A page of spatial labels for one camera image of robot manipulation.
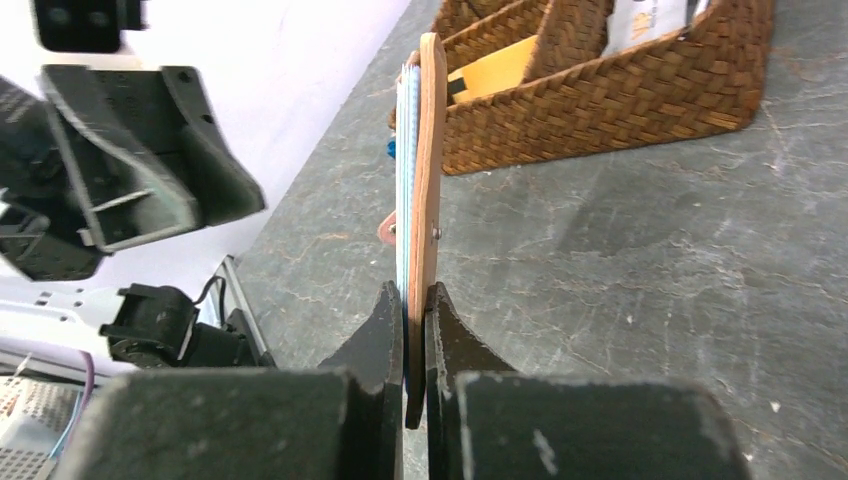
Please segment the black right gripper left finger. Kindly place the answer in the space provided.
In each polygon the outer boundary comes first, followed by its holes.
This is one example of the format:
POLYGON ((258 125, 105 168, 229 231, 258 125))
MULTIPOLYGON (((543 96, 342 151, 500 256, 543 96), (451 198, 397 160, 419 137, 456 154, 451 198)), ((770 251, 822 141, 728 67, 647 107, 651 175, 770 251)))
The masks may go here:
POLYGON ((392 282, 314 370, 146 370, 82 414, 58 479, 399 479, 403 328, 392 282))

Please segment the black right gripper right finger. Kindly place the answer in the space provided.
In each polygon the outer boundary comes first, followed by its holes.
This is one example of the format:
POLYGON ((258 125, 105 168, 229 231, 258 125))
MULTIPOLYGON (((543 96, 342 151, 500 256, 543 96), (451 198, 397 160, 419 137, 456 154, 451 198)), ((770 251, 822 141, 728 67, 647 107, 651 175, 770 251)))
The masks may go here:
POLYGON ((457 314, 443 284, 424 322, 433 479, 747 479, 732 421, 673 378, 516 371, 457 314))

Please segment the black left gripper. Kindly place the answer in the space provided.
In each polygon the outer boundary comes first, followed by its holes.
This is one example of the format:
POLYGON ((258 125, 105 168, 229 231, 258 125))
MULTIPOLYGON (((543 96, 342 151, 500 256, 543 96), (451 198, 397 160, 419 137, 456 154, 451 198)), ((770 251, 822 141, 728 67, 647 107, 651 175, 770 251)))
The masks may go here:
POLYGON ((177 149, 155 72, 45 65, 48 117, 41 100, 1 79, 1 256, 24 277, 85 280, 104 258, 99 250, 266 209, 262 188, 218 128, 200 73, 166 66, 162 79, 184 122, 176 138, 189 190, 168 165, 177 149), (83 244, 82 228, 84 243, 99 250, 83 244))

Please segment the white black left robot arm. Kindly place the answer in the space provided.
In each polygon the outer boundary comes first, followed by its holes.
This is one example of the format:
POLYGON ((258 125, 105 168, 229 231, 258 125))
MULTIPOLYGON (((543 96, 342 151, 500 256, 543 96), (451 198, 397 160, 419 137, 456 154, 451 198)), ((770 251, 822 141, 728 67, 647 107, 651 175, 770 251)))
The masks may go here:
MULTIPOLYGON (((260 185, 229 150, 200 74, 47 65, 44 95, 1 84, 1 256, 31 281, 92 278, 123 250, 262 211, 260 185)), ((261 362, 256 338, 198 320, 200 300, 132 284, 104 296, 3 295, 6 315, 56 322, 53 342, 141 368, 261 362)))

